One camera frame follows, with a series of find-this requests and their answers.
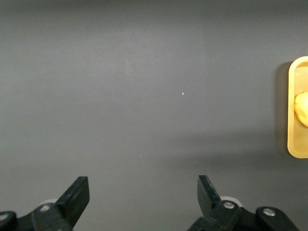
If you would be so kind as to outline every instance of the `yellow plastic container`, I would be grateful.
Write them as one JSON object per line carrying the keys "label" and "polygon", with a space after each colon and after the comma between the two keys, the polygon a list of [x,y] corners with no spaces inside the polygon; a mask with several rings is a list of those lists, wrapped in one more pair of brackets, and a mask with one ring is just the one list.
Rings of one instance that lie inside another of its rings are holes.
{"label": "yellow plastic container", "polygon": [[288,150],[297,158],[308,158],[308,127],[294,112],[294,99],[308,92],[308,56],[296,59],[289,69]]}

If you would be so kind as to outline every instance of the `silver screw head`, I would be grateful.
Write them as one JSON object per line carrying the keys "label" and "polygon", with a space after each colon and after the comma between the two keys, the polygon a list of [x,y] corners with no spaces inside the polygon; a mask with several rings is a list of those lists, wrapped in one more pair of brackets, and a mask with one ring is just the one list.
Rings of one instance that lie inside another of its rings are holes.
{"label": "silver screw head", "polygon": [[233,209],[235,207],[235,205],[232,204],[231,202],[225,202],[223,203],[223,206],[225,206],[225,208],[227,209]]}
{"label": "silver screw head", "polygon": [[5,220],[5,219],[8,218],[8,217],[9,217],[8,214],[2,214],[2,215],[0,216],[0,220]]}
{"label": "silver screw head", "polygon": [[265,208],[263,210],[263,213],[265,213],[266,215],[268,215],[270,217],[273,217],[273,216],[276,215],[276,213],[272,209],[270,209],[270,208]]}
{"label": "silver screw head", "polygon": [[43,205],[42,208],[40,208],[40,212],[46,212],[49,209],[49,205]]}

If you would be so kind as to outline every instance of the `gray surface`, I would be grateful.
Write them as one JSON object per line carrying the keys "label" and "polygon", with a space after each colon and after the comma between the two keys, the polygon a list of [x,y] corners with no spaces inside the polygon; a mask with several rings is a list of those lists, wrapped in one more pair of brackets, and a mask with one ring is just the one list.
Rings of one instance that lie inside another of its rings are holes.
{"label": "gray surface", "polygon": [[186,230],[198,174],[308,227],[308,160],[286,150],[304,1],[2,1],[0,210],[77,176],[82,230]]}

